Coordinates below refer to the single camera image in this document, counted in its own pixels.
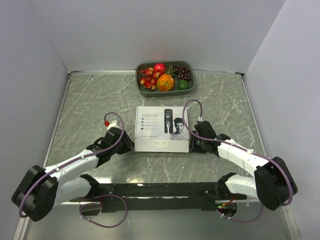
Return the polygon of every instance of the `sticker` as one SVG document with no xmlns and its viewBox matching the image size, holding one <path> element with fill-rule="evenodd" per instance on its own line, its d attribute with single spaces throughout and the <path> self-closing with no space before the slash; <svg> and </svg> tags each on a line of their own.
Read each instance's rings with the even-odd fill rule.
<svg viewBox="0 0 320 240">
<path fill-rule="evenodd" d="M 157 147 L 166 147 L 167 141 L 156 141 L 156 146 Z"/>
</svg>

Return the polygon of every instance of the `marble tabletop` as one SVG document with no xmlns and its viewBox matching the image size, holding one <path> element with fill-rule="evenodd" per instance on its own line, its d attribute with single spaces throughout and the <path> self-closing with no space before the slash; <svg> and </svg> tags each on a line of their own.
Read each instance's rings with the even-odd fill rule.
<svg viewBox="0 0 320 240">
<path fill-rule="evenodd" d="M 146 98 L 141 96 L 135 75 L 72 74 L 47 166 L 79 154 L 106 133 L 104 115 L 120 114 L 125 130 L 134 141 L 137 106 L 183 106 L 190 99 L 203 104 L 203 119 L 217 134 L 231 136 L 246 148 L 262 153 L 263 147 L 239 74 L 195 74 L 195 90 L 188 95 Z M 189 125 L 199 116 L 199 106 L 187 108 Z M 216 182 L 221 176 L 244 170 L 214 154 L 128 152 L 114 155 L 87 173 L 100 183 L 183 183 Z"/>
</svg>

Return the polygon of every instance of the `white box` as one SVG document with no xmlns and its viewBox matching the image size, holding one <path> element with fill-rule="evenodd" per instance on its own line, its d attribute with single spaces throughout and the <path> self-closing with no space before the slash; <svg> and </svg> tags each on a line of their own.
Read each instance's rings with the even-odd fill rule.
<svg viewBox="0 0 320 240">
<path fill-rule="evenodd" d="M 189 133 L 182 122 L 182 111 L 182 106 L 138 106 L 134 150 L 188 153 Z M 184 119 L 188 125 L 187 110 Z"/>
</svg>

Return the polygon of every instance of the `gray tray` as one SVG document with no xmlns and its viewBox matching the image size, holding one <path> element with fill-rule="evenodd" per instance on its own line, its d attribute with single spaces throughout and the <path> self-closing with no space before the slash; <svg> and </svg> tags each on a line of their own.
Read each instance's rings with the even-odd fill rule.
<svg viewBox="0 0 320 240">
<path fill-rule="evenodd" d="M 179 95 L 186 95 L 189 94 L 193 91 L 193 89 L 195 88 L 195 81 L 194 81 L 194 74 L 193 71 L 189 65 L 189 63 L 185 62 L 185 61 L 155 61 L 155 62 L 146 62 L 146 63 L 142 63 L 140 65 L 138 65 L 136 67 L 137 70 L 141 70 L 141 69 L 146 69 L 146 68 L 153 68 L 155 66 L 155 64 L 158 63 L 162 63 L 165 65 L 165 67 L 169 67 L 169 65 L 172 66 L 183 66 L 183 67 L 187 67 L 190 69 L 190 81 L 188 81 L 189 83 L 189 89 L 186 90 L 179 90 L 178 89 L 178 82 L 179 79 L 176 77 L 174 79 L 174 87 L 171 91 L 159 91 L 158 89 L 156 90 L 150 90 L 148 88 L 145 88 L 144 86 L 142 86 L 139 83 L 139 77 L 138 74 L 135 74 L 135 83 L 136 83 L 136 87 L 138 89 L 138 91 L 141 93 L 142 96 L 146 97 L 146 98 L 155 98 L 155 97 L 172 97 L 172 96 L 179 96 Z"/>
</svg>

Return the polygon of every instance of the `pineapple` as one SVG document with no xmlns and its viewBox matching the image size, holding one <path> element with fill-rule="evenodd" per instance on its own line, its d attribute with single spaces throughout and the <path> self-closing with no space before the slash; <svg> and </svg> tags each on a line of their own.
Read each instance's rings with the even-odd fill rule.
<svg viewBox="0 0 320 240">
<path fill-rule="evenodd" d="M 174 88 L 175 81 L 172 76 L 175 72 L 176 69 L 169 65 L 169 67 L 166 68 L 165 73 L 161 77 L 159 77 L 156 86 L 160 92 L 167 92 Z"/>
</svg>

